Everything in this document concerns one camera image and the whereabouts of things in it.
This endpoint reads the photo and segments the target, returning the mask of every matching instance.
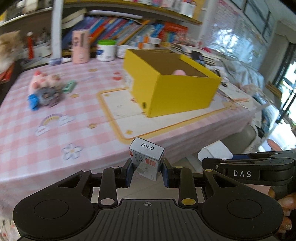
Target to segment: green lid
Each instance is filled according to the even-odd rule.
[[[116,41],[111,39],[102,39],[98,41],[98,44],[99,45],[116,45]]]

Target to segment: black circular pad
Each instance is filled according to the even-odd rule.
[[[278,230],[283,210],[273,198],[239,183],[215,189],[202,207],[202,216],[222,236],[254,240]]]
[[[36,205],[34,212],[44,219],[54,219],[68,212],[69,206],[61,200],[46,200]]]
[[[238,218],[255,218],[262,212],[260,204],[249,199],[231,201],[227,209],[233,216]]]
[[[22,236],[57,240],[85,228],[94,217],[91,202],[74,188],[46,188],[20,201],[13,219]]]

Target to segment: red bottle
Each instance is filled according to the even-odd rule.
[[[28,32],[27,33],[28,49],[29,49],[29,59],[33,59],[34,58],[32,35],[33,35],[33,32]]]

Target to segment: white pillar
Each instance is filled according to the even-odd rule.
[[[202,26],[201,26],[201,30],[200,30],[197,42],[199,42],[200,40],[203,39],[203,36],[205,35],[206,31],[210,30],[210,24],[211,24],[211,21],[215,15],[215,9],[217,7],[217,2],[218,2],[218,0],[208,0],[207,11],[206,11],[205,17],[202,21]]]
[[[52,57],[60,58],[62,56],[62,14],[63,0],[54,0],[52,10],[52,30],[51,45]]]

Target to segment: shelf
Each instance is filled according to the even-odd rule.
[[[171,50],[167,49],[167,48],[156,48],[156,50],[161,50],[161,51],[164,51],[164,52],[172,52]],[[91,47],[91,50],[90,50],[91,54],[94,54],[96,52],[96,47]],[[62,56],[63,57],[67,57],[67,56],[71,56],[72,55],[72,51],[71,50],[63,50],[62,51]]]
[[[64,8],[72,8],[72,7],[113,7],[119,9],[125,9],[125,11],[129,10],[138,10],[143,13],[148,12],[158,16],[164,16],[171,19],[176,19],[182,22],[191,23],[194,25],[200,25],[202,22],[185,16],[183,14],[161,8],[154,7],[142,3],[131,2],[131,1],[123,1],[123,0],[64,0]]]
[[[24,19],[24,18],[29,17],[29,16],[38,15],[38,14],[42,14],[44,12],[50,12],[50,11],[52,11],[52,7],[44,8],[44,9],[37,10],[37,11],[34,11],[34,12],[25,13],[23,15],[20,15],[18,17],[15,17],[15,18],[7,20],[7,21],[5,21],[3,23],[0,23],[0,27],[8,25],[10,23],[14,23],[14,22],[16,22],[18,20]]]

